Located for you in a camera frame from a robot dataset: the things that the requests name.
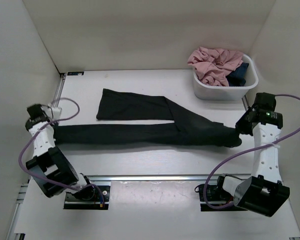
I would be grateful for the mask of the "black trousers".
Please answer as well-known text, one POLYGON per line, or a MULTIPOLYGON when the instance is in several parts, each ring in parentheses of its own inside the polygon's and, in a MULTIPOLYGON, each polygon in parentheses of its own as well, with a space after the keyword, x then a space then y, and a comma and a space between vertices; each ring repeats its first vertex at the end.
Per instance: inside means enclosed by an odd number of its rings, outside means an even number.
POLYGON ((58 144, 123 145, 134 143, 234 148, 240 133, 211 121, 164 96, 103 89, 97 120, 166 120, 165 124, 85 124, 58 126, 58 144))

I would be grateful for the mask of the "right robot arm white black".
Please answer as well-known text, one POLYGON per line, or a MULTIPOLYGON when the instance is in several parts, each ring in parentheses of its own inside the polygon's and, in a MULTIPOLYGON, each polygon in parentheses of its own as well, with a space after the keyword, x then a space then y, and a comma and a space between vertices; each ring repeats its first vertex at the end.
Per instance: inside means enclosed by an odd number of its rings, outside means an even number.
POLYGON ((233 197, 235 207, 272 217, 290 196, 279 172, 279 148, 274 143, 283 127, 283 116, 275 111, 275 96, 257 93, 254 103, 235 125, 243 135, 254 139, 252 172, 248 179, 224 174, 218 178, 214 193, 220 200, 233 197))

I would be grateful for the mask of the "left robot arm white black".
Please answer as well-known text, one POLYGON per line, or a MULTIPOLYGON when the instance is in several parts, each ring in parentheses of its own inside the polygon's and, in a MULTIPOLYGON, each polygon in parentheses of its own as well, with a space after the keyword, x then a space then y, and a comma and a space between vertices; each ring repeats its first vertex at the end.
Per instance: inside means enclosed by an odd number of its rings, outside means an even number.
POLYGON ((54 133, 58 123, 51 121, 59 117, 61 111, 58 107, 42 104, 27 108, 29 119, 25 128, 35 139, 32 143, 32 159, 25 163, 25 167, 34 174, 33 179, 48 198, 59 195, 66 189, 51 181, 71 187, 79 182, 75 169, 55 144, 54 133))

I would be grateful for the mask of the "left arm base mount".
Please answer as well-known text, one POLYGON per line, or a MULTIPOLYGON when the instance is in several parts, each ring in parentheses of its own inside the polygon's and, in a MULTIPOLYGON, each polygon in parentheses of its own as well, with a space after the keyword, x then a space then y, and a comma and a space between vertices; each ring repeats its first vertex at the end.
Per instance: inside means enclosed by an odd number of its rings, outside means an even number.
POLYGON ((66 192, 63 209, 64 210, 108 210, 111 196, 110 181, 92 181, 86 180, 84 187, 87 184, 98 186, 90 186, 87 189, 79 192, 66 192))

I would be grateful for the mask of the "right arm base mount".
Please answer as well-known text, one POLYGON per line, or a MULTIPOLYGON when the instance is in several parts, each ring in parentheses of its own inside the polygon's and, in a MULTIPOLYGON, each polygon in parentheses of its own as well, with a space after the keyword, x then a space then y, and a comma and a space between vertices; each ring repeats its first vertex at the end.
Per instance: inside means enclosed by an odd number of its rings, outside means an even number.
MULTIPOLYGON (((200 201, 200 211, 201 212, 243 212, 245 209, 231 206, 225 209, 213 209, 207 206, 203 196, 204 184, 199 184, 194 188, 194 192, 199 194, 200 201)), ((208 202, 215 206, 220 207, 222 205, 228 204, 234 200, 230 193, 224 190, 218 190, 217 184, 212 184, 207 186, 206 197, 208 202)))

